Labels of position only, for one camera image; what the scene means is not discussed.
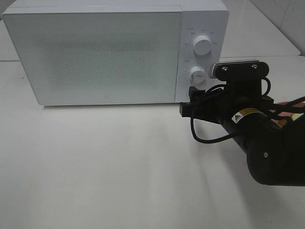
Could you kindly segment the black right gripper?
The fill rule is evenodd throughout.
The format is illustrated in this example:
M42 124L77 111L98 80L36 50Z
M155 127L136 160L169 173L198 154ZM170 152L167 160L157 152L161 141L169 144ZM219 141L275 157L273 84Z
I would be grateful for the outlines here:
M247 115L266 114L265 105L272 104L273 99L268 97L271 83L269 80L265 82L265 92L262 92L262 80L226 82L208 90L190 86L190 101L179 103L179 113L181 117L220 125L229 121L236 124Z

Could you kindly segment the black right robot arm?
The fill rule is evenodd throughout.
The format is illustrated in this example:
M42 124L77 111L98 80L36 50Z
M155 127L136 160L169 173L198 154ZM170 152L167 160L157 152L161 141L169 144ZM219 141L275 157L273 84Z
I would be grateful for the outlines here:
M249 172L260 184L305 184L305 99L275 104L262 92L261 82L225 83L209 90L189 88L190 101L180 104L182 117L190 118L193 138L203 144L233 139L246 153ZM194 122L221 125L227 132L202 139Z

